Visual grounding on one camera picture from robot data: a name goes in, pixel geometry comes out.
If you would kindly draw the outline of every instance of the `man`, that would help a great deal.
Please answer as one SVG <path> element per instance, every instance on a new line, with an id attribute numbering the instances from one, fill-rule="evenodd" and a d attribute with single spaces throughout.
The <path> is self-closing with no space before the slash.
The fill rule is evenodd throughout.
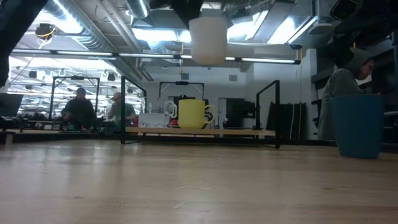
<path id="1" fill-rule="evenodd" d="M 111 110 L 108 113 L 108 119 L 112 119 L 113 117 L 115 117 L 115 131 L 118 132 L 121 128 L 120 120 L 122 98 L 120 92 L 115 93 L 112 97 L 112 100 L 114 101 L 114 103 L 112 104 Z M 126 126 L 131 126 L 132 121 L 134 121 L 134 124 L 138 124 L 137 118 L 138 116 L 134 111 L 134 107 L 131 104 L 126 103 Z"/>
<path id="2" fill-rule="evenodd" d="M 356 80 L 365 80 L 374 69 L 372 56 L 359 49 L 351 49 L 354 57 L 344 66 L 341 66 L 330 76 L 326 83 L 322 97 L 322 108 L 319 118 L 318 139 L 334 140 L 331 123 L 331 105 L 333 97 L 360 95 L 364 92 L 359 88 Z"/>
<path id="3" fill-rule="evenodd" d="M 67 103 L 61 114 L 63 119 L 70 123 L 72 129 L 80 129 L 82 126 L 89 129 L 96 118 L 93 104 L 86 99 L 84 88 L 77 89 L 76 98 Z"/>

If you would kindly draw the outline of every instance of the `hood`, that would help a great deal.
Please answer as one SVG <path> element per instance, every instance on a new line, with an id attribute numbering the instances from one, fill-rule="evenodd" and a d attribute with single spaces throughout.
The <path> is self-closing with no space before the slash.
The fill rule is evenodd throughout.
<path id="1" fill-rule="evenodd" d="M 343 66 L 343 68 L 349 70 L 353 75 L 357 74 L 362 65 L 364 65 L 369 59 L 372 59 L 373 56 L 361 49 L 351 49 L 354 53 L 354 57 Z"/>

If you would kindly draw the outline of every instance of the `blue container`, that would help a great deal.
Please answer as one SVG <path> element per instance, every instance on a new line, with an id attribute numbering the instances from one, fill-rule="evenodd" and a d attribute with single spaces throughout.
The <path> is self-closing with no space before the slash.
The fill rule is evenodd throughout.
<path id="1" fill-rule="evenodd" d="M 380 95 L 340 96 L 331 101 L 340 155 L 377 159 L 382 147 L 384 109 Z"/>

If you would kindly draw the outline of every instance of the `ceiling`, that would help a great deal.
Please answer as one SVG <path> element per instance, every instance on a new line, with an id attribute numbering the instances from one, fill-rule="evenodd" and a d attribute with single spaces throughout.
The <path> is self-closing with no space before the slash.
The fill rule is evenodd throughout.
<path id="1" fill-rule="evenodd" d="M 67 17 L 83 16 L 89 24 L 89 30 L 97 30 L 103 37 L 103 41 L 109 44 L 113 51 L 116 52 L 136 52 L 151 51 L 147 41 L 138 39 L 138 34 L 133 32 L 131 28 L 145 29 L 145 30 L 171 30 L 180 38 L 185 28 L 175 13 L 169 9 L 161 9 L 151 11 L 150 16 L 144 20 L 133 20 L 131 24 L 131 17 L 126 13 L 127 7 L 124 0 L 111 1 L 113 8 L 118 12 L 118 17 L 122 23 L 117 20 L 116 16 L 109 18 L 108 14 L 100 7 L 99 2 L 105 0 L 50 0 L 63 2 L 63 4 L 72 4 L 74 10 Z M 302 25 L 303 21 L 312 15 L 312 0 L 265 0 L 265 1 L 227 1 L 227 11 L 220 13 L 219 7 L 221 1 L 212 1 L 204 4 L 202 13 L 206 16 L 229 16 L 230 27 L 228 34 L 234 33 L 233 37 L 229 39 L 228 56 L 231 57 L 269 57 L 292 59 L 296 58 L 296 51 L 292 50 L 289 45 L 283 44 L 287 40 L 286 36 L 292 35 L 292 32 Z M 328 17 L 331 7 L 333 7 L 336 0 L 321 1 L 320 15 L 322 19 L 330 21 Z M 248 10 L 249 15 L 241 16 L 239 18 L 230 16 L 234 9 L 239 7 L 251 6 Z M 264 22 L 257 24 L 261 15 Z M 56 23 L 58 29 L 54 33 L 51 41 L 40 40 L 35 35 L 36 27 L 40 23 L 53 23 L 53 17 L 47 11 L 42 11 L 36 21 L 31 25 L 25 36 L 19 42 L 17 48 L 22 49 L 45 49 L 45 50 L 77 50 L 87 51 L 88 48 L 82 42 L 78 41 L 81 38 L 79 33 L 67 33 L 68 30 L 73 30 L 70 24 Z M 128 27 L 130 31 L 128 34 L 126 30 L 122 29 Z M 256 26 L 259 26 L 258 31 L 254 33 L 252 38 L 247 38 Z M 325 37 L 318 37 L 304 32 L 294 44 L 303 44 L 305 47 L 311 47 L 319 44 L 320 39 Z M 168 52 L 179 52 L 181 49 L 181 42 L 163 41 L 165 49 Z M 183 53 L 190 54 L 190 43 L 186 42 L 183 45 Z M 250 63 L 225 62 L 222 65 L 213 67 L 201 67 L 191 60 L 184 61 L 182 64 L 176 63 L 175 60 L 140 60 L 129 59 L 123 63 L 127 63 L 127 71 L 132 73 L 132 77 L 137 82 L 159 82 L 159 81 L 179 81 L 180 71 L 190 74 L 190 81 L 200 82 L 205 77 L 206 82 L 223 83 L 230 82 L 229 75 L 237 75 L 238 80 L 234 85 L 242 82 L 245 71 L 250 67 Z M 66 72 L 65 76 L 79 75 L 91 78 L 100 78 L 102 86 L 100 88 L 100 104 L 103 108 L 108 105 L 108 96 L 111 96 L 120 88 L 120 75 L 126 75 L 126 69 L 118 67 L 112 61 L 105 62 L 104 60 L 89 60 L 81 58 L 38 58 L 37 55 L 31 57 L 17 57 L 10 58 L 12 67 L 11 80 L 12 85 L 9 86 L 8 91 L 11 93 L 24 93 L 23 109 L 40 110 L 45 113 L 49 108 L 49 93 L 51 92 L 52 76 L 57 76 L 61 72 Z M 41 75 L 41 78 L 29 78 L 29 72 L 36 71 Z M 114 82 L 108 81 L 107 74 L 115 73 L 116 80 Z M 84 86 L 88 90 L 89 98 L 93 103 L 95 102 L 96 88 L 89 80 L 65 80 L 66 85 L 59 85 L 55 92 L 59 93 L 55 96 L 57 101 L 55 111 L 60 112 L 60 108 L 67 101 L 68 97 L 73 97 L 76 86 Z M 138 89 L 129 96 L 131 103 L 141 104 L 142 98 Z"/>

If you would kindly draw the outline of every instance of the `black metal frame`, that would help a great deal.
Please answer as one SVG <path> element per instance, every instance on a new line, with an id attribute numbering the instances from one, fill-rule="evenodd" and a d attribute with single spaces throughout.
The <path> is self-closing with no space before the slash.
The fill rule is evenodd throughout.
<path id="1" fill-rule="evenodd" d="M 179 82 L 160 82 L 159 83 L 159 99 L 160 96 L 162 95 L 162 85 L 163 84 L 176 84 L 176 85 L 182 85 L 179 84 Z M 186 82 L 186 85 L 201 85 L 201 98 L 204 100 L 205 99 L 205 84 L 204 83 L 190 83 L 190 82 Z"/>
<path id="2" fill-rule="evenodd" d="M 126 76 L 121 77 L 121 117 L 120 117 L 120 143 L 126 143 L 126 80 L 133 85 L 135 85 L 138 89 L 143 92 L 143 97 L 145 101 L 145 110 L 147 109 L 147 91 L 138 85 L 136 82 L 132 81 L 130 78 Z"/>
<path id="3" fill-rule="evenodd" d="M 73 79 L 73 77 L 52 77 L 52 89 L 51 89 L 51 101 L 50 101 L 50 114 L 49 114 L 49 120 L 52 120 L 52 108 L 53 108 L 53 104 L 54 104 L 54 93 L 55 93 L 55 88 L 58 86 L 55 81 L 58 78 L 62 78 L 63 80 L 69 78 L 69 79 Z M 98 111 L 98 95 L 100 93 L 100 78 L 89 78 L 89 77 L 79 77 L 79 80 L 84 80 L 84 79 L 89 79 L 89 80 L 97 80 L 97 93 L 96 93 L 96 97 L 95 97 L 95 119 L 97 117 L 97 111 Z M 96 120 L 94 121 L 94 131 L 96 131 L 97 128 L 97 122 Z"/>
<path id="4" fill-rule="evenodd" d="M 260 94 L 271 86 L 275 85 L 275 148 L 280 148 L 280 118 L 279 118 L 279 108 L 280 108 L 280 81 L 275 80 L 262 90 L 260 90 L 256 95 L 256 130 L 261 130 L 261 122 L 260 122 Z"/>

